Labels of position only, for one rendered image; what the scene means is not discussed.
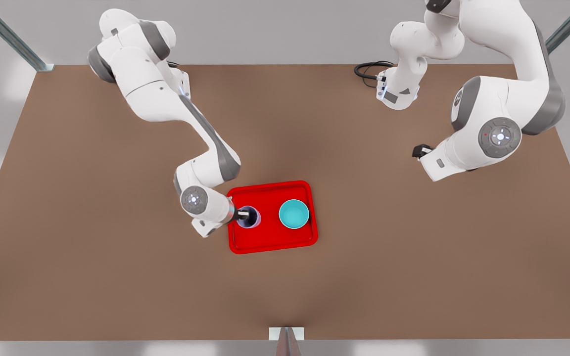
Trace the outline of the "red rectangular tray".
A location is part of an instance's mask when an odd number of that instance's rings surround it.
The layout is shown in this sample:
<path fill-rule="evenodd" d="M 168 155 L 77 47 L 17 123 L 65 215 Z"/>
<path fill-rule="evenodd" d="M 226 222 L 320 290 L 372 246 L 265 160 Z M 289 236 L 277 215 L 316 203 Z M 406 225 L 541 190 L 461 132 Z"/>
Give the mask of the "red rectangular tray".
<path fill-rule="evenodd" d="M 314 201 L 310 185 L 303 181 L 235 187 L 228 197 L 236 207 L 252 206 L 261 215 L 261 223 L 254 228 L 242 228 L 237 222 L 228 225 L 229 248 L 233 253 L 258 253 L 311 246 L 317 242 Z M 308 222 L 297 229 L 285 227 L 278 212 L 287 200 L 303 201 L 310 210 Z"/>

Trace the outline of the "teal bowl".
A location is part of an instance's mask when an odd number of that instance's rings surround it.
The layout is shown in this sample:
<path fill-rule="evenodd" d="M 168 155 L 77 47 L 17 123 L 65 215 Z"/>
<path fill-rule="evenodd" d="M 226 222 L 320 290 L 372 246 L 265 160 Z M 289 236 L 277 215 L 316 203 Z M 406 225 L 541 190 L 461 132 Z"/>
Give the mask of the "teal bowl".
<path fill-rule="evenodd" d="M 302 228 L 310 218 L 310 210 L 300 200 L 287 200 L 279 208 L 280 222 L 287 228 Z"/>

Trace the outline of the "purple cup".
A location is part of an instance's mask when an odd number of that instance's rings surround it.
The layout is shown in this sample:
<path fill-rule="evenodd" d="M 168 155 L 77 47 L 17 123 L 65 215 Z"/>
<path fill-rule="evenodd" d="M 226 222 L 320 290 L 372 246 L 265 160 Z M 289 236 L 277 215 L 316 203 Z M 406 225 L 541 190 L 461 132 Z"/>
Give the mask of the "purple cup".
<path fill-rule="evenodd" d="M 238 225 L 242 228 L 254 228 L 261 223 L 262 217 L 260 212 L 252 206 L 244 206 L 241 208 L 249 208 L 252 216 L 247 220 L 236 220 Z"/>

